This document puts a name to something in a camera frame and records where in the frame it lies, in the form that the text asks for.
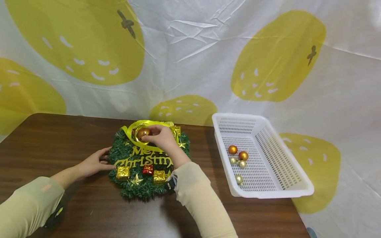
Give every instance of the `left hand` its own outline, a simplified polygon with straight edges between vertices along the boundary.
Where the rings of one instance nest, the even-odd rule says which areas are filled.
[[[96,174],[99,171],[109,171],[116,169],[116,166],[108,165],[108,162],[105,161],[107,158],[107,153],[110,149],[111,147],[98,150],[94,154],[87,157],[87,159],[77,164],[75,167],[78,171],[79,177],[85,178]]]

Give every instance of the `merry christmas text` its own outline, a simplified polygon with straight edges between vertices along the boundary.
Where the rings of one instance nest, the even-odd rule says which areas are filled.
[[[167,165],[167,168],[169,168],[171,165],[173,165],[171,158],[168,157],[168,155],[164,152],[153,152],[151,150],[145,150],[137,146],[132,147],[132,150],[132,155],[129,158],[118,160],[115,162],[114,165],[128,166],[131,168],[136,167],[138,165],[140,165],[141,167],[143,167],[144,165]],[[129,160],[134,155],[142,156],[138,160]]]

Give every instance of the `green tinsel wreath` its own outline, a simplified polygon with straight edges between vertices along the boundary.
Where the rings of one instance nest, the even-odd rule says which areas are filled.
[[[181,143],[185,143],[185,148],[182,150],[189,156],[189,138],[182,132],[179,137]],[[110,154],[107,157],[109,164],[114,164],[118,160],[126,159],[130,157],[133,153],[133,147],[135,145],[127,138],[123,130],[119,130],[115,134],[114,143],[110,149]],[[141,155],[133,155],[129,160],[140,159]],[[166,173],[173,170],[173,165],[167,168],[167,165],[154,165],[154,170],[164,170]],[[136,174],[138,174],[140,179],[143,181],[139,185],[133,185],[130,180],[132,180]],[[117,181],[116,180],[116,170],[112,170],[109,173],[110,180],[120,187],[120,193],[127,199],[137,198],[142,201],[149,201],[157,195],[162,195],[167,192],[163,185],[154,185],[152,175],[143,174],[143,167],[136,166],[130,169],[130,178],[128,181]]]

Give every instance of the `beige shirt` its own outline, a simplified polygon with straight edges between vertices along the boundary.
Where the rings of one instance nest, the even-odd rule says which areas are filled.
[[[195,219],[202,237],[238,237],[209,179],[197,164],[188,162],[173,173],[178,177],[175,188],[177,200]],[[24,238],[44,226],[64,192],[48,177],[39,177],[17,189],[0,205],[1,237]]]

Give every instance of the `christmas ornament ball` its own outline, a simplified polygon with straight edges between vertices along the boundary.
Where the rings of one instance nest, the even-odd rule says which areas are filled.
[[[231,145],[229,146],[229,148],[227,149],[229,151],[230,154],[234,155],[238,152],[238,149],[235,145]]]
[[[234,157],[230,157],[229,158],[229,162],[230,162],[231,165],[235,165],[237,163],[237,159],[234,158]]]
[[[245,160],[240,160],[240,161],[238,162],[238,165],[239,165],[241,168],[244,168],[244,167],[246,167],[246,161],[245,161]]]
[[[235,180],[236,180],[238,185],[242,185],[243,184],[243,178],[241,177],[241,175],[237,174],[235,176]]]
[[[142,129],[138,130],[136,137],[141,141],[143,136],[150,136],[150,135],[152,135],[151,130],[148,129],[147,127],[144,127]]]
[[[246,151],[241,151],[239,154],[238,154],[238,158],[240,160],[247,160],[249,158],[249,154],[246,152]]]

